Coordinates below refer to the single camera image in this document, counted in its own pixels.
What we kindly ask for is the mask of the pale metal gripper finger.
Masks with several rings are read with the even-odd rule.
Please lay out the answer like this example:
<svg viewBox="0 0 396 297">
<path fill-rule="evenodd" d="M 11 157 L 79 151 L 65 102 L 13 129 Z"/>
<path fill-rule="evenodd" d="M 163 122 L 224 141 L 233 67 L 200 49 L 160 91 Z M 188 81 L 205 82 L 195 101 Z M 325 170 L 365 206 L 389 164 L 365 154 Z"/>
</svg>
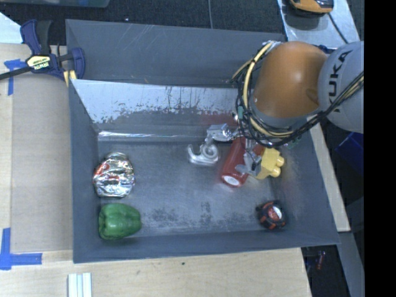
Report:
<svg viewBox="0 0 396 297">
<path fill-rule="evenodd" d="M 217 150 L 217 142 L 229 142 L 231 134 L 227 133 L 211 133 L 204 140 L 204 150 Z"/>
<path fill-rule="evenodd" d="M 228 125 L 225 124 L 213 124 L 207 129 L 208 136 L 227 136 Z"/>
</svg>

